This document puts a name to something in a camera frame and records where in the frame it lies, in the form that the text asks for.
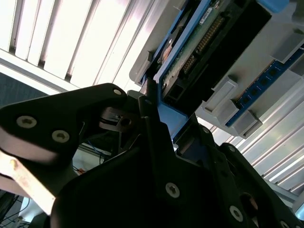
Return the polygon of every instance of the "gray wall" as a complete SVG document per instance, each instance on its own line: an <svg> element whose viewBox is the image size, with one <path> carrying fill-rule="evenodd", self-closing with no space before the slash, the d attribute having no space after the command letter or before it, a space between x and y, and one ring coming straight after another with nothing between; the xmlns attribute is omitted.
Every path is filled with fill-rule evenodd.
<svg viewBox="0 0 304 228"><path fill-rule="evenodd" d="M0 73L0 107L42 96L46 94Z"/></svg>

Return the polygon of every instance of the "white label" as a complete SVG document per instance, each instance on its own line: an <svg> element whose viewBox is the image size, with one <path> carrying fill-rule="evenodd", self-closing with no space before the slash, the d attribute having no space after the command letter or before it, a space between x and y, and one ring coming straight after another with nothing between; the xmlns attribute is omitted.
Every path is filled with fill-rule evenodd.
<svg viewBox="0 0 304 228"><path fill-rule="evenodd" d="M201 25L205 22L205 20L207 19L207 17L209 16L209 14L211 13L212 10L213 10L213 8L210 7L210 8L206 11L206 13L203 15L203 17L202 17L201 20L199 21Z"/></svg>

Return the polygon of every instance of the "screw head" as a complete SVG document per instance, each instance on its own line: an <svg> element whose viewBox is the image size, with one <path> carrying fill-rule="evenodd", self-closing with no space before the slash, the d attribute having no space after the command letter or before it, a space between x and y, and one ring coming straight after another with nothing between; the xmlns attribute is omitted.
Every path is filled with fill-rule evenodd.
<svg viewBox="0 0 304 228"><path fill-rule="evenodd" d="M34 117L28 115L23 115L18 117L16 122L19 127L27 128L27 129L35 127L37 124L37 120L35 120Z"/></svg>
<svg viewBox="0 0 304 228"><path fill-rule="evenodd" d="M57 143L66 143L70 139L70 135L63 130L57 130L52 133L52 138Z"/></svg>
<svg viewBox="0 0 304 228"><path fill-rule="evenodd" d="M209 133L209 130L206 127L203 127L205 133Z"/></svg>
<svg viewBox="0 0 304 228"><path fill-rule="evenodd" d="M166 191L173 198L178 198L180 196L179 188L171 182L166 184Z"/></svg>
<svg viewBox="0 0 304 228"><path fill-rule="evenodd" d="M120 92L118 89L114 89L113 91L114 91L114 93L116 93L117 95L121 95L121 94L122 94L122 92Z"/></svg>
<svg viewBox="0 0 304 228"><path fill-rule="evenodd" d="M242 212L236 206L230 206L229 210L236 221L242 222L244 220Z"/></svg>
<svg viewBox="0 0 304 228"><path fill-rule="evenodd" d="M236 149L234 149L233 146L228 146L228 148L229 148L229 150L232 151L232 152L235 152L235 151L236 151Z"/></svg>
<svg viewBox="0 0 304 228"><path fill-rule="evenodd" d="M283 228L289 228L289 226L284 221L281 221L280 223Z"/></svg>

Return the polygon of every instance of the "white panel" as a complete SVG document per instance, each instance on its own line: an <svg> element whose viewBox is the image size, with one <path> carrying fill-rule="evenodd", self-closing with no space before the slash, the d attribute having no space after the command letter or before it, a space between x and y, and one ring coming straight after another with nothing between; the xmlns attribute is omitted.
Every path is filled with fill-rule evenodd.
<svg viewBox="0 0 304 228"><path fill-rule="evenodd" d="M92 0L61 0L46 50L44 69L65 78Z"/></svg>
<svg viewBox="0 0 304 228"><path fill-rule="evenodd" d="M0 48L9 51L17 0L0 1Z"/></svg>
<svg viewBox="0 0 304 228"><path fill-rule="evenodd" d="M212 124L208 123L207 121L203 120L202 118L197 117L199 124L207 127L209 130L213 127Z"/></svg>
<svg viewBox="0 0 304 228"><path fill-rule="evenodd" d="M130 0L101 0L79 47L71 83L92 86Z"/></svg>
<svg viewBox="0 0 304 228"><path fill-rule="evenodd" d="M158 18L161 16L163 9L167 5L168 0L155 0L151 9L143 23L136 39L134 40L123 64L121 65L115 79L114 84L124 88L129 81L129 73L132 69L138 55L145 45L151 31L153 30Z"/></svg>
<svg viewBox="0 0 304 228"><path fill-rule="evenodd" d="M40 0L24 0L15 55L26 60L32 41Z"/></svg>
<svg viewBox="0 0 304 228"><path fill-rule="evenodd" d="M127 19L126 24L124 25L123 30L111 51L108 61L100 70L98 75L98 84L113 82L119 66L122 64L125 54L130 48L133 38L150 6L151 0L138 0L136 2L136 5L133 7L129 18Z"/></svg>
<svg viewBox="0 0 304 228"><path fill-rule="evenodd" d="M37 22L28 54L28 61L36 66L40 59L54 3L55 0L42 0L40 3Z"/></svg>

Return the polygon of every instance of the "cable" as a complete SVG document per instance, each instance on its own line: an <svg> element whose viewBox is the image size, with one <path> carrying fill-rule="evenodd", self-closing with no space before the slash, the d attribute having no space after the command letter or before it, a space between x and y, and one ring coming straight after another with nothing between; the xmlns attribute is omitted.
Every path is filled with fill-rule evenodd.
<svg viewBox="0 0 304 228"><path fill-rule="evenodd" d="M101 155L103 155L103 156L106 156L104 153L102 153L102 152L98 152L97 150L96 150L96 148L91 144L91 142L90 141L87 141L89 144L90 144L90 146L92 146L93 147L93 150L95 151L95 153L99 153L99 164L101 165Z"/></svg>
<svg viewBox="0 0 304 228"><path fill-rule="evenodd" d="M22 212L22 211L24 211L28 206L29 206L29 202L30 202L30 198L28 199L29 201L28 201L28 204L26 205L26 207L24 208L24 209L22 209L22 210L20 210L20 211L18 211L17 213L15 213L15 214L13 214L13 215L11 215L11 216L9 216L9 217L7 217L6 219L4 219L2 222L4 222L5 220L7 220L7 219L9 219L9 218L11 218L11 217L13 217L13 216L15 216L15 215L17 215L17 214L19 214L20 212Z"/></svg>
<svg viewBox="0 0 304 228"><path fill-rule="evenodd" d="M76 168L75 166L73 166L73 170L81 172L81 173L87 172L86 170L80 170L80 169Z"/></svg>

